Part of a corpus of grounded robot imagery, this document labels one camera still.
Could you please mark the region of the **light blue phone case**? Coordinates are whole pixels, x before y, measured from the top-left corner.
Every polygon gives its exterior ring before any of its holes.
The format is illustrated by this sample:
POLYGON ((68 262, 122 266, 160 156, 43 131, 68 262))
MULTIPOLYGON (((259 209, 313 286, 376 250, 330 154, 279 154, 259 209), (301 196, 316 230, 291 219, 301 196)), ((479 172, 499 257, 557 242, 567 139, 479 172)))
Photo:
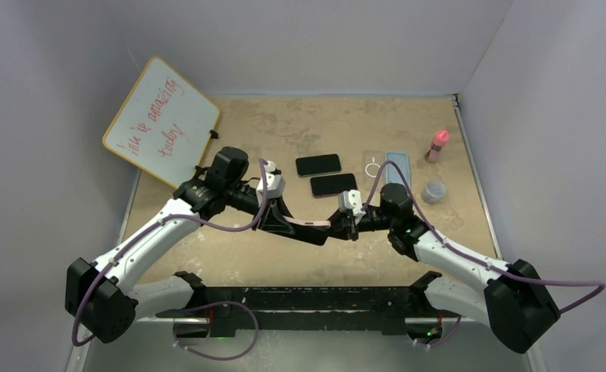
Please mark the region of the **light blue phone case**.
POLYGON ((411 185, 411 173, 409 156, 403 152, 389 151, 385 154, 385 160, 392 162, 387 166, 386 182, 388 184, 407 184, 411 185))

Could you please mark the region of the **black screen smartphone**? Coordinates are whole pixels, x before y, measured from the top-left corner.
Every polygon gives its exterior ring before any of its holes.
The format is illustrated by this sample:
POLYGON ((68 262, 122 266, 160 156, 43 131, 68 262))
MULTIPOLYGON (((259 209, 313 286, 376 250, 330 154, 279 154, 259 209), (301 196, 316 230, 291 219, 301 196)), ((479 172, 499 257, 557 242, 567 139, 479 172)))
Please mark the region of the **black screen smartphone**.
POLYGON ((339 155, 336 153, 299 157, 294 162, 299 177, 334 174, 342 170, 339 155))

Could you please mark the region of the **clear phone case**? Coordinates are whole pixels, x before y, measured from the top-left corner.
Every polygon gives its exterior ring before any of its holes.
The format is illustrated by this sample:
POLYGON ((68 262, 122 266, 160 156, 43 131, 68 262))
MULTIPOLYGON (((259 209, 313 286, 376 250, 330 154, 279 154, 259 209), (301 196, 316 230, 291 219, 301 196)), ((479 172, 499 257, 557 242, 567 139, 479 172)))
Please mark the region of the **clear phone case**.
POLYGON ((385 161, 386 154, 379 150, 363 151, 363 176, 366 181, 376 178, 381 164, 385 161))

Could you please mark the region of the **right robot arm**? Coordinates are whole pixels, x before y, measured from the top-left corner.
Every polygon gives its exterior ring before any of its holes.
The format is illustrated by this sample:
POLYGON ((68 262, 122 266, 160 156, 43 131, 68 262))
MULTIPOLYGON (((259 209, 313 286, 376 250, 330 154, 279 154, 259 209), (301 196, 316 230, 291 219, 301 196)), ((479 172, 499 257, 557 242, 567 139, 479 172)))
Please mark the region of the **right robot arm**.
POLYGON ((338 196, 329 233, 349 240, 385 230, 392 248, 415 262, 437 268, 409 295, 419 315, 444 310, 487 326, 508 349, 526 353, 559 319, 560 310, 535 268, 480 255, 449 239, 413 211, 401 184, 386 184, 380 204, 365 206, 357 190, 338 196))

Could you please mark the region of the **pink phone case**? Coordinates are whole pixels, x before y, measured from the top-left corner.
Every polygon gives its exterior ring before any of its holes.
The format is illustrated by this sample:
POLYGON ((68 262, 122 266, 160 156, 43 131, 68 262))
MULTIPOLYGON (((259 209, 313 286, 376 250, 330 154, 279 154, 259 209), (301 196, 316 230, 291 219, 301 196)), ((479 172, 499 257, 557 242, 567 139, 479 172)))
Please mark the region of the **pink phone case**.
POLYGON ((328 229, 331 226, 331 222, 328 220, 321 221, 309 221, 309 220, 301 220, 295 219, 293 217, 285 217, 284 218, 290 224, 298 225, 298 226, 311 226, 311 227, 319 227, 323 229, 328 229))

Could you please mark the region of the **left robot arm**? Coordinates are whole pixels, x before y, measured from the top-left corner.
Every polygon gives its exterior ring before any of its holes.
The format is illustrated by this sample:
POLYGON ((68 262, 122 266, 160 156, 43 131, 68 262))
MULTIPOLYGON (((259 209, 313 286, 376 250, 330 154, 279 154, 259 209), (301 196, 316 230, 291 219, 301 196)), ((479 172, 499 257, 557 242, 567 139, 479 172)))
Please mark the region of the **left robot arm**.
POLYGON ((258 160, 255 188, 243 181, 248 155, 224 147, 209 167, 197 167, 164 207, 126 241, 98 258, 76 259, 67 269, 65 309, 74 318, 71 342, 84 346, 93 339, 110 343, 137 319, 178 309, 195 317, 205 309, 205 296, 183 274, 155 285, 139 285, 140 277, 169 249, 202 226, 239 233, 258 229, 267 211, 281 201, 285 180, 275 163, 258 160))

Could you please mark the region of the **pink cased smartphone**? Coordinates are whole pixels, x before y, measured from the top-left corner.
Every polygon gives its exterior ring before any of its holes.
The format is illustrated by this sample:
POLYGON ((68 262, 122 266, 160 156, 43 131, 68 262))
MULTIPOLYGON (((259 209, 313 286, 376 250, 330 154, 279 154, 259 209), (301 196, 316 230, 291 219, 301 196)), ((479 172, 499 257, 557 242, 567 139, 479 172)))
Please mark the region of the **pink cased smartphone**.
POLYGON ((290 229, 283 236, 303 243, 323 246, 329 237, 330 225, 288 222, 290 229))

